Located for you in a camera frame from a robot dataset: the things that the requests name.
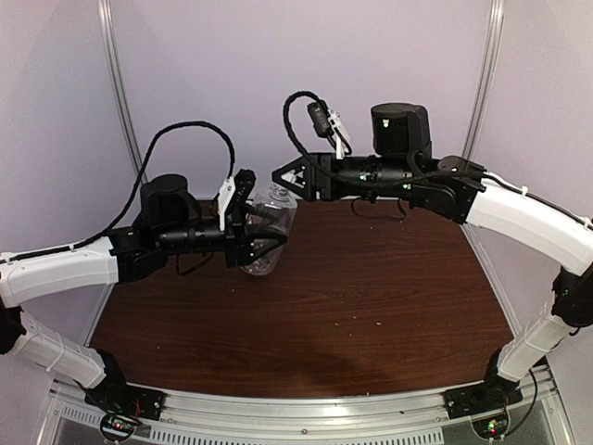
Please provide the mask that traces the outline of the clear plastic bottle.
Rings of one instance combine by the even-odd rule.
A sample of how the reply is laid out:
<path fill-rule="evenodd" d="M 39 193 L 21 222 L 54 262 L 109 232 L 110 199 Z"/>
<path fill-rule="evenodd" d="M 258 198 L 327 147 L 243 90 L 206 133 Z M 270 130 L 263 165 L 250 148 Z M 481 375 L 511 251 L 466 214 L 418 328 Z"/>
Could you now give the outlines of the clear plastic bottle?
<path fill-rule="evenodd" d="M 277 231 L 289 235 L 297 214 L 297 201 L 288 190 L 277 184 L 272 184 L 257 192 L 251 206 L 266 206 L 280 210 L 281 222 L 279 227 L 247 225 L 249 232 L 256 234 L 263 231 Z M 276 262 L 254 261 L 250 265 L 243 267 L 242 270 L 254 276 L 268 275 L 275 269 L 279 259 Z"/>

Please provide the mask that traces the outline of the white flip bottle cap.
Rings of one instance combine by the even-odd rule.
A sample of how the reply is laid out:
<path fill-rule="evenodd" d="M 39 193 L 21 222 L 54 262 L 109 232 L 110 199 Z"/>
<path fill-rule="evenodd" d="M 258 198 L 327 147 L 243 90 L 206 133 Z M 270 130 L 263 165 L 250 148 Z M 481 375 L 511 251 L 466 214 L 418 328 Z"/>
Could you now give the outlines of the white flip bottle cap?
<path fill-rule="evenodd" d="M 303 179 L 302 172 L 295 172 L 295 171 L 285 172 L 281 175 L 281 179 L 287 184 L 292 184 L 299 188 L 304 187 L 304 179 Z"/>

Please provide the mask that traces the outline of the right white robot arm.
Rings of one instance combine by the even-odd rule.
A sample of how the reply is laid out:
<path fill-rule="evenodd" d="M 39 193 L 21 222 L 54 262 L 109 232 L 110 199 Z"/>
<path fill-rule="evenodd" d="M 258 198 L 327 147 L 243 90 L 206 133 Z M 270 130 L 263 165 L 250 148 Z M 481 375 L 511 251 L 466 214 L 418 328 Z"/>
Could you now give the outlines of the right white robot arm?
<path fill-rule="evenodd" d="M 307 201 L 392 197 L 449 221 L 505 235 L 561 267 L 553 304 L 490 359 L 475 401 L 494 409 L 531 368 L 567 336 L 592 324 L 592 222 L 510 184 L 459 156 L 432 155 L 426 108 L 383 103 L 371 110 L 374 152 L 355 157 L 339 116 L 318 97 L 308 105 L 315 133 L 330 153 L 298 148 L 298 158 L 272 179 Z"/>

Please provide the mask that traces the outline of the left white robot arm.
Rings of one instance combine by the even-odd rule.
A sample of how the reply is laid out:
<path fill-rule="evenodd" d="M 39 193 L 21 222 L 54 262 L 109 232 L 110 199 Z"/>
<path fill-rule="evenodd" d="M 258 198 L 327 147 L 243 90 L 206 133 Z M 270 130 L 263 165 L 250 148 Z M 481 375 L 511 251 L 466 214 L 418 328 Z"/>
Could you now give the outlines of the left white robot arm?
<path fill-rule="evenodd" d="M 79 287 L 139 281 L 188 254 L 221 252 L 228 267 L 252 264 L 287 241 L 279 229 L 248 222 L 248 216 L 261 214 L 247 202 L 255 181 L 245 169 L 227 179 L 218 215 L 206 218 L 184 176 L 161 175 L 141 186 L 141 210 L 130 226 L 110 229 L 89 244 L 2 254 L 1 352 L 72 379 L 106 413 L 130 415 L 139 402 L 115 357 L 46 328 L 22 303 Z"/>

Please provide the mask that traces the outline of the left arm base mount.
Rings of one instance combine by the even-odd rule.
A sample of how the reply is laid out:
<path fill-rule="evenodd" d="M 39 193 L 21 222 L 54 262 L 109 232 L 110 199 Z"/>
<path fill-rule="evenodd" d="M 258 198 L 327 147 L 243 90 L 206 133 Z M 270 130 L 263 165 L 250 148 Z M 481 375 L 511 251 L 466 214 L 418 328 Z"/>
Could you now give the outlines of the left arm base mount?
<path fill-rule="evenodd" d="M 113 444 L 148 434 L 151 426 L 147 421 L 160 419 L 166 398 L 163 391 L 129 384 L 78 386 L 84 393 L 84 402 L 103 412 L 98 429 Z"/>

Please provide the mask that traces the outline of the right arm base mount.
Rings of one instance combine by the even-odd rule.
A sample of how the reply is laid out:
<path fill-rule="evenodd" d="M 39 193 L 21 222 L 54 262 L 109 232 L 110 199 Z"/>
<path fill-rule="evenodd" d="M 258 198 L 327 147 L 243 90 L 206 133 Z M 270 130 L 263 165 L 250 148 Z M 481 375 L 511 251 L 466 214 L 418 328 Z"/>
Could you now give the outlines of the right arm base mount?
<path fill-rule="evenodd" d="M 469 416 L 480 439 L 502 439 L 511 426 L 509 407 L 524 399 L 518 386 L 494 375 L 479 384 L 446 390 L 443 398 L 448 418 Z"/>

